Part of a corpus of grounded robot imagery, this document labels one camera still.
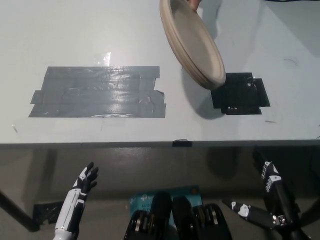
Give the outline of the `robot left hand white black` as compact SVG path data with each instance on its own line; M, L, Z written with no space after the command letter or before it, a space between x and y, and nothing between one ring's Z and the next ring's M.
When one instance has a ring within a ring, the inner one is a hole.
M55 229L75 235L90 191L97 185L99 168L90 162L79 174L68 191L60 210Z

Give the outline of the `person's bare hand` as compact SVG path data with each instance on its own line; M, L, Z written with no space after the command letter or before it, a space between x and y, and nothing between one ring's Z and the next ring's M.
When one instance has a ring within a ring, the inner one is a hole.
M191 9L196 12L202 0L188 0Z

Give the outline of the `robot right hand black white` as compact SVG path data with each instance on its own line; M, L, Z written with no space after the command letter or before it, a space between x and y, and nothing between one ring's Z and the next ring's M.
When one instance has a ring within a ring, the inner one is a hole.
M300 229L300 210L275 163L267 159L258 149L253 151L253 159L254 166L262 179L266 209L231 199L224 199L222 202L242 219L264 229L288 231Z

